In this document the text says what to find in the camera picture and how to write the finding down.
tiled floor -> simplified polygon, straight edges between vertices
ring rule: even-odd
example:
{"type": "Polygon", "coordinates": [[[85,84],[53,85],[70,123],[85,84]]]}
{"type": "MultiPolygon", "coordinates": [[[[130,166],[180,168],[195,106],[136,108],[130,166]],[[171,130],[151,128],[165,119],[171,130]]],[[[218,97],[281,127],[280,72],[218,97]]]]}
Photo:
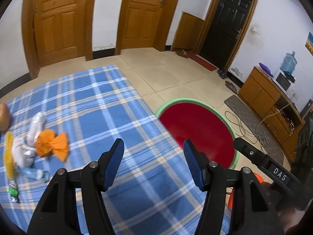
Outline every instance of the tiled floor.
{"type": "MultiPolygon", "coordinates": [[[[195,61],[185,59],[174,52],[159,52],[154,48],[137,48],[123,50],[120,56],[96,59],[86,62],[84,58],[76,58],[46,66],[40,70],[38,78],[20,86],[0,99],[6,102],[38,85],[59,77],[107,64],[118,66],[153,112],[165,102],[180,97],[201,100],[218,110],[223,116],[225,111],[231,110],[224,104],[224,100],[233,95],[225,86],[216,71],[210,72],[195,61]]],[[[236,119],[228,114],[233,122],[236,119]]],[[[232,125],[235,132],[240,134],[239,127],[232,125]]],[[[249,166],[261,175],[265,181],[271,180],[255,165],[240,154],[236,169],[249,166]]],[[[284,167],[290,169],[284,158],[284,167]]]]}

door frame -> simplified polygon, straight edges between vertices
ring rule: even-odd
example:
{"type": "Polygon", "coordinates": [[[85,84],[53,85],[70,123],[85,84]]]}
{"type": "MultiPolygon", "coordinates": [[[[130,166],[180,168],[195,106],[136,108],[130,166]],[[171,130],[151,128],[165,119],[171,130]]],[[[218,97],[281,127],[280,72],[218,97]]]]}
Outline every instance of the door frame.
{"type": "MultiPolygon", "coordinates": [[[[35,79],[40,71],[40,63],[36,50],[33,20],[35,1],[23,0],[22,3],[22,39],[30,77],[35,79]]],[[[86,0],[84,22],[84,52],[86,61],[92,60],[92,21],[94,0],[86,0]]]]}
{"type": "MultiPolygon", "coordinates": [[[[118,28],[117,28],[115,55],[121,54],[122,39],[123,39],[124,24],[126,20],[128,1],[129,0],[122,0],[122,4],[121,4],[121,10],[120,10],[120,16],[119,16],[118,28]]],[[[170,27],[171,27],[171,23],[173,20],[177,3],[178,3],[178,0],[166,0],[166,4],[164,5],[164,8],[162,9],[160,21],[159,21],[158,28],[156,31],[156,37],[153,43],[153,48],[155,48],[158,51],[164,51],[165,49],[165,43],[167,40],[168,33],[170,31],[170,27]]]]}
{"type": "MultiPolygon", "coordinates": [[[[250,9],[248,11],[248,14],[247,14],[247,17],[246,17],[246,20],[244,22],[244,25],[243,25],[243,28],[241,30],[241,34],[238,38],[238,40],[236,41],[235,43],[235,46],[224,66],[224,70],[228,70],[228,68],[230,67],[230,65],[232,64],[239,48],[240,48],[240,45],[247,33],[247,30],[249,28],[249,25],[251,23],[251,20],[252,20],[252,17],[253,17],[253,14],[254,14],[254,11],[255,11],[255,7],[256,7],[256,4],[257,4],[257,1],[258,0],[252,0],[251,1],[251,6],[250,6],[250,9]]],[[[200,35],[200,38],[198,40],[198,43],[196,45],[196,48],[194,50],[194,53],[196,55],[198,55],[203,47],[203,44],[204,44],[204,41],[205,41],[205,38],[207,37],[208,35],[208,32],[210,30],[210,27],[211,27],[211,24],[212,24],[212,21],[213,21],[213,18],[215,16],[215,13],[216,13],[216,10],[217,10],[217,7],[219,5],[219,2],[220,0],[212,0],[211,3],[210,3],[210,6],[209,6],[209,9],[208,9],[208,12],[207,12],[207,16],[205,18],[205,21],[204,21],[204,26],[203,26],[203,29],[201,31],[201,35],[200,35]]]]}

baseboard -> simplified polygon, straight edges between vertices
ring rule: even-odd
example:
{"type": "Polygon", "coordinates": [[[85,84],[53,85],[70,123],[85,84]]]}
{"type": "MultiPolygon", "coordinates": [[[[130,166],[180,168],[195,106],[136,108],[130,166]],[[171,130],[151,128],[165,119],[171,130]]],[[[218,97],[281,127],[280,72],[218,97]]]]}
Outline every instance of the baseboard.
{"type": "Polygon", "coordinates": [[[9,92],[13,91],[15,88],[31,81],[31,77],[29,73],[26,73],[23,76],[20,76],[18,79],[12,81],[11,83],[7,84],[3,88],[0,89],[0,98],[4,97],[9,92]]]}
{"type": "Polygon", "coordinates": [[[170,51],[171,47],[172,47],[172,45],[166,45],[164,51],[170,51]]]}
{"type": "Polygon", "coordinates": [[[103,49],[92,52],[92,59],[98,59],[115,55],[115,48],[103,49]]]}
{"type": "Polygon", "coordinates": [[[239,80],[239,79],[237,79],[231,72],[227,72],[227,76],[228,76],[228,78],[232,81],[232,82],[234,82],[238,87],[242,87],[244,84],[243,84],[243,82],[241,81],[241,80],[239,80]]]}

plastic basin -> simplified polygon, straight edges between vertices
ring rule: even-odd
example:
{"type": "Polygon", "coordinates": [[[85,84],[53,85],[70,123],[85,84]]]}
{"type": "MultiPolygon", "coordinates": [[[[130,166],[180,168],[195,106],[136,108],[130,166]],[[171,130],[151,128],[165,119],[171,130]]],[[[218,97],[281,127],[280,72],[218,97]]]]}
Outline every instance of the plastic basin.
{"type": "Polygon", "coordinates": [[[195,99],[179,98],[162,105],[156,116],[181,147],[185,139],[191,139],[210,161],[224,168],[236,167],[239,153],[233,147],[235,132],[211,106],[195,99]]]}

wooden tv stand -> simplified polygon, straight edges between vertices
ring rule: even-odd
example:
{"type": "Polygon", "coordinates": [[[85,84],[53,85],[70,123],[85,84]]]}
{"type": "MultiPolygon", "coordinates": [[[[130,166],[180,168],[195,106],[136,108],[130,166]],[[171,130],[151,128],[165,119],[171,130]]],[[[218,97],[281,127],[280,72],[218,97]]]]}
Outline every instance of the wooden tv stand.
{"type": "Polygon", "coordinates": [[[254,67],[250,76],[240,89],[239,96],[244,99],[262,119],[278,112],[276,107],[281,109],[289,104],[283,111],[286,116],[293,121],[295,126],[294,132],[292,132],[288,122],[280,113],[266,118],[264,123],[267,124],[268,128],[281,144],[285,155],[287,155],[291,161],[294,161],[298,133],[305,122],[286,94],[261,70],[261,68],[254,67]]]}

